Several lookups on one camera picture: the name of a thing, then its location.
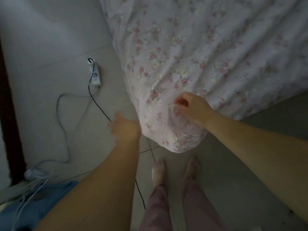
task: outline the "leg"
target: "leg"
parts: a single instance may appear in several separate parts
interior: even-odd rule
[[[164,185],[166,166],[159,160],[152,168],[154,191],[144,212],[139,231],[172,231],[172,223],[167,198],[167,188]]]
[[[227,230],[214,206],[206,198],[202,188],[195,181],[200,163],[191,156],[184,175],[183,208],[187,231]]]

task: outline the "left hand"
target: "left hand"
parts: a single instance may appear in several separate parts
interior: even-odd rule
[[[109,125],[111,134],[116,137],[117,144],[129,144],[139,141],[141,128],[138,121],[128,120],[121,113],[115,114],[115,120]]]

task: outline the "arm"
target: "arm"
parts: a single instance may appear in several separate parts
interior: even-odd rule
[[[224,117],[191,93],[182,93],[175,103],[178,112],[216,136],[280,200],[308,221],[307,141]]]
[[[116,146],[109,156],[41,220],[44,230],[130,230],[139,158],[138,122],[116,114]]]

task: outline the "forearm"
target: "forearm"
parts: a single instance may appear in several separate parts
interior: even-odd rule
[[[38,230],[129,230],[139,142],[117,144],[109,156],[71,190]]]
[[[239,157],[298,215],[308,221],[308,142],[258,129],[222,115],[205,128]]]

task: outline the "dark wooden door frame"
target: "dark wooden door frame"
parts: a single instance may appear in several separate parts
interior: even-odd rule
[[[17,127],[15,109],[9,79],[4,63],[0,39],[0,121],[6,156],[9,162],[11,185],[24,179],[26,164],[22,153],[22,146]]]

